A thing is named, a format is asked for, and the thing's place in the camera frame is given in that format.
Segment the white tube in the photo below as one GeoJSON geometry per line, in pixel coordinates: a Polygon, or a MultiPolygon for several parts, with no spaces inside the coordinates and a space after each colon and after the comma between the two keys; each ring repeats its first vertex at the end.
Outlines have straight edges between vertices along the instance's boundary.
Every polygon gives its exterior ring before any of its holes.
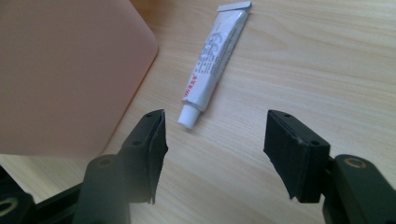
{"type": "Polygon", "coordinates": [[[178,122],[186,128],[191,129],[199,114],[206,110],[250,9],[250,1],[219,6],[219,14],[192,70],[182,100],[183,109],[178,122]]]}

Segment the wood grain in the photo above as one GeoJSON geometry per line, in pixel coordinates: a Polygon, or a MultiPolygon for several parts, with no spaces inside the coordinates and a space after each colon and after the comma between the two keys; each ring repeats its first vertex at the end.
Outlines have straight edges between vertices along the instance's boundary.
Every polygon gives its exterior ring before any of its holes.
{"type": "MultiPolygon", "coordinates": [[[[332,145],[332,156],[373,162],[396,188],[396,3],[257,0],[208,109],[192,131],[177,124],[190,72],[232,1],[133,0],[160,52],[105,153],[140,118],[164,108],[167,143],[154,206],[134,223],[324,223],[298,204],[262,152],[266,112],[291,113],[332,145]]],[[[81,181],[87,161],[1,156],[39,202],[81,181]]]]}

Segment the tube cap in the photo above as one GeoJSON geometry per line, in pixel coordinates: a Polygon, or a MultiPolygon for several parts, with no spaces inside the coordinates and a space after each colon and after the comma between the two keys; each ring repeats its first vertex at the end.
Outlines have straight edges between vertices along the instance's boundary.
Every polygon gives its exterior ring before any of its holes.
{"type": "Polygon", "coordinates": [[[201,111],[191,105],[183,105],[178,122],[184,127],[191,129],[200,113],[201,111]]]}

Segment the glue tube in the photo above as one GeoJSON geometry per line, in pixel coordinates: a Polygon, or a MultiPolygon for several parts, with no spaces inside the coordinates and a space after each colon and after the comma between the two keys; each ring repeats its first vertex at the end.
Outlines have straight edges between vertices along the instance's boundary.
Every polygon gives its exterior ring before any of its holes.
{"type": "Polygon", "coordinates": [[[250,1],[219,6],[219,14],[184,92],[183,108],[178,122],[186,128],[191,129],[199,114],[206,110],[210,96],[248,19],[250,9],[250,1]]]}

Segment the wooden table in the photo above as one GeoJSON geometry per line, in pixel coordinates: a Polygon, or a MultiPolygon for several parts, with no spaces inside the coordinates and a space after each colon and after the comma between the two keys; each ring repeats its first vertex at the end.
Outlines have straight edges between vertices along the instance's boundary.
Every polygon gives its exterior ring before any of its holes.
{"type": "MultiPolygon", "coordinates": [[[[149,111],[166,113],[157,202],[131,204],[134,223],[323,223],[299,204],[262,152],[266,113],[291,113],[332,145],[373,162],[396,188],[396,3],[257,0],[207,111],[177,119],[219,0],[133,0],[160,52],[105,153],[149,111]]],[[[40,202],[79,183],[88,160],[0,157],[40,202]]]]}

